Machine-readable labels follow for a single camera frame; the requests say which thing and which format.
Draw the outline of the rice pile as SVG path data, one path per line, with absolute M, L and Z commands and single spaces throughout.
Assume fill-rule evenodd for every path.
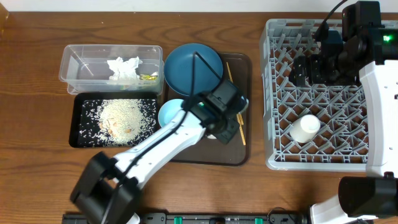
M 135 146 L 156 128 L 157 100 L 86 100 L 77 132 L 79 147 Z

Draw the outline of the cream white cup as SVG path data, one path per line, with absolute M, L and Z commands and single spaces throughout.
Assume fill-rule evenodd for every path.
M 316 116 L 306 114 L 293 123 L 289 133 L 294 141 L 307 143 L 316 136 L 320 125 L 320 120 Z

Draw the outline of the green yellow snack wrapper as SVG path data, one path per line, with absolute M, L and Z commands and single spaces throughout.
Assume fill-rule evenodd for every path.
M 149 81 L 154 81 L 156 79 L 158 79 L 159 73 L 158 72 L 154 72 L 152 74 L 140 74 L 139 75 L 139 79 L 140 80 L 149 80 Z

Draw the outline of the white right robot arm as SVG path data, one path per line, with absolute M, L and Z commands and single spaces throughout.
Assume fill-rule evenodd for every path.
M 381 21 L 378 1 L 341 1 L 342 30 L 323 21 L 313 34 L 319 54 L 294 60 L 289 80 L 361 85 L 368 116 L 364 177 L 344 177 L 338 193 L 310 207 L 311 223 L 353 223 L 397 215 L 397 31 Z

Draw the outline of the white paper napkin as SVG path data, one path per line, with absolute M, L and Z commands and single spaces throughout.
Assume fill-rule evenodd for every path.
M 142 60 L 139 57 L 130 58 L 126 61 L 118 57 L 114 60 L 108 60 L 107 64 L 109 69 L 113 71 L 113 75 L 109 77 L 109 80 L 123 81 L 139 79 L 139 75 L 136 73 L 136 69 L 142 64 Z

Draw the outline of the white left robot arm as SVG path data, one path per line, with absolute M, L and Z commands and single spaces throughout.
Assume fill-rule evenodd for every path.
M 172 120 L 140 144 L 112 158 L 103 152 L 94 155 L 70 201 L 88 223 L 140 223 L 136 212 L 148 180 L 206 135 L 229 143 L 239 129 L 236 116 L 248 104 L 247 97 L 229 80 L 211 91 L 190 94 Z

